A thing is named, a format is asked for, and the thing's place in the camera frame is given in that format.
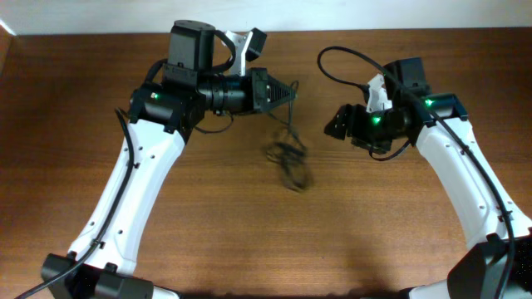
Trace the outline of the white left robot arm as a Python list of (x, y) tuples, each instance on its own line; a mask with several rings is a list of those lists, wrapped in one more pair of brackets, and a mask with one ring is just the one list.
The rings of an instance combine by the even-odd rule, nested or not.
[(263, 114), (290, 102), (294, 89), (249, 63), (267, 36), (222, 32), (178, 20), (166, 58), (148, 70), (118, 118), (124, 141), (85, 227), (64, 256), (49, 255), (42, 279), (55, 298), (175, 298), (177, 292), (138, 278), (142, 234), (171, 167), (207, 112)]

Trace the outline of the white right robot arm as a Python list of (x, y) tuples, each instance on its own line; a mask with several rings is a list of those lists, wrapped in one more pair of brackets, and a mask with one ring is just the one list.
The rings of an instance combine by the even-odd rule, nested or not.
[(460, 220), (467, 254), (445, 280), (407, 288), (400, 298), (529, 298), (531, 220), (482, 154), (465, 107), (435, 94), (421, 58), (391, 62), (365, 87), (364, 105), (343, 105), (326, 135), (350, 138), (377, 160), (407, 139), (434, 169)]

